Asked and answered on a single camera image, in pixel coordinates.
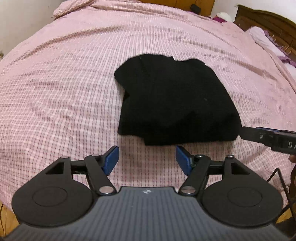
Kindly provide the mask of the white plush toy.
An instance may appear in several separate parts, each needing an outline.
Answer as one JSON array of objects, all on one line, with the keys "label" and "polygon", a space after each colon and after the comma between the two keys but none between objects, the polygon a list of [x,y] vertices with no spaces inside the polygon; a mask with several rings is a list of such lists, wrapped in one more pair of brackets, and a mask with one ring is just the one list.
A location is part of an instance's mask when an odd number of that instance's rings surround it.
[{"label": "white plush toy", "polygon": [[215,18],[214,19],[217,20],[218,22],[221,22],[221,23],[224,23],[224,22],[233,22],[232,17],[228,13],[225,13],[225,12],[217,13],[215,15]]}]

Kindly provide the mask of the lilac pillow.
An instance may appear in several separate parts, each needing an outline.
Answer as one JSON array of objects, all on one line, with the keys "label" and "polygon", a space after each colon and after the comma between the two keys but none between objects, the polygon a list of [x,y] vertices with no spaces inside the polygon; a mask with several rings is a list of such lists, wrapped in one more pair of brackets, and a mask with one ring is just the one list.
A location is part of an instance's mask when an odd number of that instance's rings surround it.
[{"label": "lilac pillow", "polygon": [[262,48],[269,49],[273,52],[280,61],[287,68],[288,72],[291,74],[295,80],[295,61],[293,61],[286,52],[284,52],[278,44],[273,40],[266,30],[260,27],[251,27],[246,33],[248,33],[256,44],[260,45]]}]

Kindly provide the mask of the brown wooden wardrobe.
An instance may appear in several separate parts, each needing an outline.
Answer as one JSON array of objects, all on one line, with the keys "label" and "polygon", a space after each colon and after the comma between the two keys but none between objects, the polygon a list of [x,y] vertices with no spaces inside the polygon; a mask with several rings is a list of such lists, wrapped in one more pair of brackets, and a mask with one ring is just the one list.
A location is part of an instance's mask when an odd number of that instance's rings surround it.
[{"label": "brown wooden wardrobe", "polygon": [[196,5],[201,16],[210,16],[215,0],[140,0],[143,3],[170,6],[184,11],[190,11],[191,5]]}]

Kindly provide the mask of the black small garment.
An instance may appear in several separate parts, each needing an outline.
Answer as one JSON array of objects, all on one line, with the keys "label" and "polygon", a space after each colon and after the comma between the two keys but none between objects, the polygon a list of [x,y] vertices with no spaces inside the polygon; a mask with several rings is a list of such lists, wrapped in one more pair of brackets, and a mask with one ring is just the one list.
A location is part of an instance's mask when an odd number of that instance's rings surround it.
[{"label": "black small garment", "polygon": [[215,72],[197,59],[140,55],[114,73],[124,88],[118,133],[148,146],[234,141],[239,113]]}]

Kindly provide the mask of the black bag on bed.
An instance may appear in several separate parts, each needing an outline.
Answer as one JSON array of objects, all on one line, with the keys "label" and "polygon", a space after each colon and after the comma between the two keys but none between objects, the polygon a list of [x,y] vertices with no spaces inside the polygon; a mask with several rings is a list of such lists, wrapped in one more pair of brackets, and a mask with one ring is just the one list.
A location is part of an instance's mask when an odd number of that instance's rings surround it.
[{"label": "black bag on bed", "polygon": [[201,8],[196,4],[191,4],[190,11],[195,13],[196,15],[199,15],[201,13]]}]

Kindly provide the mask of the dark wooden headboard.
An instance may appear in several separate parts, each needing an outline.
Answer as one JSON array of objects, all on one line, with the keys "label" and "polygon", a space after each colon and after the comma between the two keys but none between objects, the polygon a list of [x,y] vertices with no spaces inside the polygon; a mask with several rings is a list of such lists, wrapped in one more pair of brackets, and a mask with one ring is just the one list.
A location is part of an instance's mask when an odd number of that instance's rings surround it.
[{"label": "dark wooden headboard", "polygon": [[295,61],[295,23],[275,13],[255,10],[238,5],[234,24],[246,31],[251,27],[260,27],[267,31],[280,49]]}]

